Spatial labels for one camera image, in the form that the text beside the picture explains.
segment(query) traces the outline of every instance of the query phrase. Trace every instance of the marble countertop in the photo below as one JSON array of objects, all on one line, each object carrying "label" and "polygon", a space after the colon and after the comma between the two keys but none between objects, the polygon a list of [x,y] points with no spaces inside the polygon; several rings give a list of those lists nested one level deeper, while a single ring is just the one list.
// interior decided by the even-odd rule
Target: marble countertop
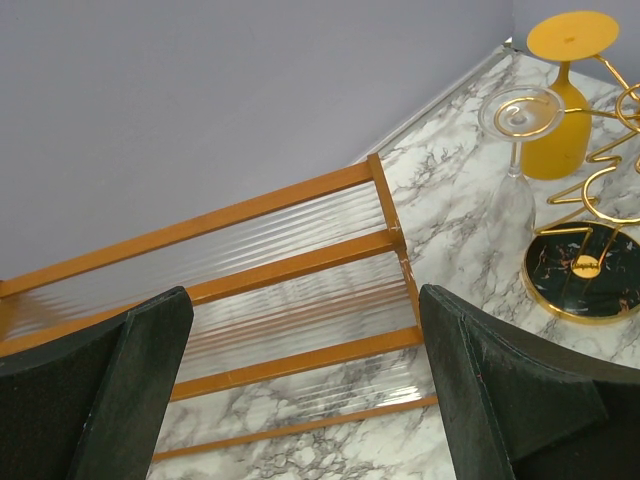
[{"label": "marble countertop", "polygon": [[[383,163],[419,285],[443,285],[485,311],[573,350],[640,367],[640,324],[632,318],[608,326],[579,325],[550,315],[527,294],[521,258],[492,255],[482,217],[501,181],[510,145],[483,134],[477,111],[483,99],[512,85],[548,85],[555,66],[503,52],[383,150]],[[571,80],[600,109],[611,110],[620,88],[578,74]],[[616,120],[594,119],[590,151],[626,133]],[[635,216],[640,178],[631,157],[638,138],[616,152],[627,159],[608,179],[601,205]],[[594,171],[583,166],[558,182],[531,182],[538,224],[569,213],[545,204],[551,193]],[[639,238],[640,229],[626,232]],[[411,357],[417,367],[424,352]],[[166,460],[148,480],[453,480],[455,475],[437,406],[414,409],[205,454]]]}]

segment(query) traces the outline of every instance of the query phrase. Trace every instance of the glass stem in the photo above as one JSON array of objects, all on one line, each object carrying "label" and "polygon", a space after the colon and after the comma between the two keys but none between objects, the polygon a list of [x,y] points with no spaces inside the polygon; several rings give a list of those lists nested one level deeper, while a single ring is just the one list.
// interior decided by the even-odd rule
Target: glass stem
[{"label": "glass stem", "polygon": [[520,168],[520,157],[522,156],[522,142],[515,142],[511,148],[511,161],[509,162],[509,176],[519,177],[522,175]]}]

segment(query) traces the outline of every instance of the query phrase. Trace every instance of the wooden frame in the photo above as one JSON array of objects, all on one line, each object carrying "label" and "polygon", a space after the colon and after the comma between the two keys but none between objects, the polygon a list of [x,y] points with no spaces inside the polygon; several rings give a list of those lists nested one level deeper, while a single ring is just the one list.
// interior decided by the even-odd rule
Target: wooden frame
[{"label": "wooden frame", "polygon": [[[13,297],[13,300],[17,299],[19,301],[20,295],[30,290],[50,285],[82,273],[97,270],[114,263],[126,261],[154,250],[159,250],[367,182],[373,182],[375,185],[386,225],[384,230],[203,282],[189,287],[187,291],[194,305],[201,305],[338,265],[344,265],[382,253],[395,251],[398,256],[398,261],[400,262],[408,297],[416,316],[416,326],[178,383],[174,387],[171,401],[180,401],[285,375],[418,346],[422,344],[418,311],[418,289],[411,272],[407,256],[407,247],[398,215],[377,154],[369,155],[366,162],[115,244],[36,272],[0,282],[0,299]],[[352,300],[345,298],[340,301],[348,303]],[[95,325],[122,311],[128,310],[132,306],[134,305],[122,305],[115,309],[80,319],[74,319],[35,333],[3,340],[4,335],[11,330],[11,307],[9,306],[5,309],[5,312],[3,312],[5,318],[0,318],[0,340],[3,340],[0,341],[0,357],[41,345]],[[331,314],[332,311],[331,308],[322,306],[314,308],[325,308],[326,312],[328,312],[327,314]],[[262,331],[264,331],[272,327],[273,325],[264,325],[261,328]],[[253,333],[248,332],[247,335],[259,335],[259,333],[256,332],[259,331],[256,330]],[[226,340],[224,338],[218,339],[218,342],[232,342],[234,340],[233,337],[227,337],[225,337]],[[203,342],[198,348],[207,347],[208,345]],[[286,435],[311,428],[319,428],[321,426],[335,425],[355,419],[381,415],[391,411],[402,411],[408,408],[431,405],[435,403],[435,401],[435,397],[428,397],[417,402],[381,407],[270,432],[259,432],[237,439],[228,439],[212,444],[184,448],[175,452],[162,452],[154,458],[158,460],[246,441]]]}]

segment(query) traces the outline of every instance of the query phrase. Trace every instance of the upside-down glass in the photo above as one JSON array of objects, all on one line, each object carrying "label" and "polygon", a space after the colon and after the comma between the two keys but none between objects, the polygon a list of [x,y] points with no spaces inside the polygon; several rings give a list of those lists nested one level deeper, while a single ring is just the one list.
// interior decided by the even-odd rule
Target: upside-down glass
[{"label": "upside-down glass", "polygon": [[511,142],[507,174],[494,192],[485,216],[489,241],[497,252],[522,252],[533,237],[536,218],[531,186],[522,174],[522,144],[551,133],[564,116],[560,96],[547,88],[519,86],[487,98],[478,112],[482,129]]}]

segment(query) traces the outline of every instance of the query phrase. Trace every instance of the gold rim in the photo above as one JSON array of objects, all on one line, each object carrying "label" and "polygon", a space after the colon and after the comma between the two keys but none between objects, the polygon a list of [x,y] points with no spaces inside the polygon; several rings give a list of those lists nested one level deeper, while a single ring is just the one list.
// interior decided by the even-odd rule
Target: gold rim
[{"label": "gold rim", "polygon": [[[592,225],[601,225],[607,228],[611,228],[610,225],[607,225],[606,223],[602,223],[602,222],[584,221],[582,223],[587,223]],[[631,238],[631,240],[633,240],[636,244],[638,244],[638,242],[630,235],[627,235],[627,237]],[[529,249],[531,248],[532,244],[533,242],[529,244],[529,246],[527,247],[527,250],[525,251],[524,258],[522,260],[522,269],[520,271],[520,274],[522,276],[522,283],[524,283],[524,286],[527,292],[529,293],[529,295],[533,297],[533,300],[535,300],[535,302],[538,305],[540,305],[542,308],[544,308],[547,312],[551,313],[552,315],[556,315],[559,318],[562,318],[563,320],[568,320],[573,323],[578,323],[581,325],[589,325],[589,326],[598,326],[598,325],[611,325],[613,323],[618,323],[622,320],[625,320],[631,317],[634,313],[640,310],[640,304],[638,304],[635,307],[627,310],[626,312],[618,313],[617,315],[609,315],[607,317],[597,317],[597,319],[594,317],[584,317],[581,315],[576,315],[574,313],[565,312],[564,310],[560,310],[558,307],[552,305],[542,295],[540,295],[540,292],[536,290],[535,286],[533,285],[533,281],[529,277],[529,273],[527,272],[527,255],[529,254]]]}]

